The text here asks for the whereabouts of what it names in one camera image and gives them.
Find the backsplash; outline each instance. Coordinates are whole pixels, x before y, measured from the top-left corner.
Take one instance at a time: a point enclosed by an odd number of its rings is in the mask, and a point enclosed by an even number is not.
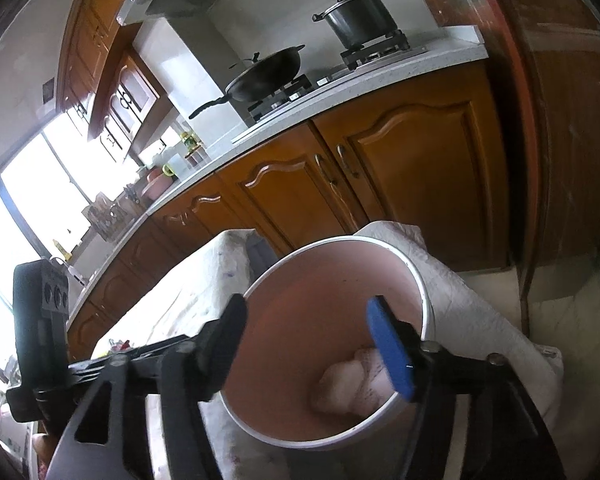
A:
[[[205,16],[179,18],[172,23],[164,18],[142,24],[134,48],[167,91],[169,99],[183,117],[195,108],[223,95],[224,86],[244,66],[236,66],[232,75],[227,67],[238,61]],[[213,60],[212,44],[221,60]],[[248,125],[232,104],[215,106],[188,121],[213,156],[219,139],[240,134]]]
[[[262,56],[297,44],[302,51],[302,71],[319,78],[340,64],[344,47],[326,22],[312,22],[312,15],[336,0],[218,0],[208,16],[238,57]],[[436,28],[423,0],[382,0],[407,34]]]

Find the countertop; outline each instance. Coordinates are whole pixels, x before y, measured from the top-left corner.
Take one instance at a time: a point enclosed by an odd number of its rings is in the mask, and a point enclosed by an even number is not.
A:
[[[91,277],[89,284],[84,288],[72,309],[67,328],[71,326],[80,307],[87,300],[98,280],[107,270],[107,267],[118,256],[122,247],[124,247],[147,218],[169,200],[180,195],[213,171],[243,153],[248,152],[265,140],[334,106],[417,75],[453,65],[485,59],[488,56],[482,35],[478,28],[473,25],[439,28],[419,36],[410,37],[410,43],[413,48],[424,47],[427,51],[424,54],[382,66],[360,76],[336,80],[323,88],[311,92],[252,126],[234,139],[232,147],[227,152],[217,156],[205,166],[196,169],[187,178],[174,183],[152,204],[147,212],[130,226],[128,231],[120,238],[113,252]]]

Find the pink bowl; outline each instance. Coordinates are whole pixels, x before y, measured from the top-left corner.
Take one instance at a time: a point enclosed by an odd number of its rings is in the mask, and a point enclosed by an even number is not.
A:
[[[315,412],[309,390],[332,364],[374,346],[366,301],[382,294],[395,315],[432,337],[429,300],[413,263],[365,237],[337,237],[286,256],[247,291],[249,317],[222,390],[240,427],[281,447],[327,449],[381,427],[406,403],[394,394],[362,422]]]
[[[171,177],[161,173],[144,187],[140,196],[145,196],[149,200],[158,200],[171,187],[171,184],[173,184]]]

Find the tile floor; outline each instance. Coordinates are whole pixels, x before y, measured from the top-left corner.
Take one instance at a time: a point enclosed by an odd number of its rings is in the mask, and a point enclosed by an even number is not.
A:
[[[520,328],[515,269],[462,278]],[[529,318],[530,339],[562,351],[564,389],[552,435],[567,478],[585,479],[600,458],[600,271],[574,296],[530,304]]]

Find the wok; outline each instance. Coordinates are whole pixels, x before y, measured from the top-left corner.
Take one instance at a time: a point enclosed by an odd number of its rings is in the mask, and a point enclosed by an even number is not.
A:
[[[265,57],[229,83],[224,95],[197,108],[190,116],[193,119],[202,110],[221,105],[231,99],[255,102],[273,94],[276,90],[292,82],[300,70],[300,54],[304,45],[291,46]]]

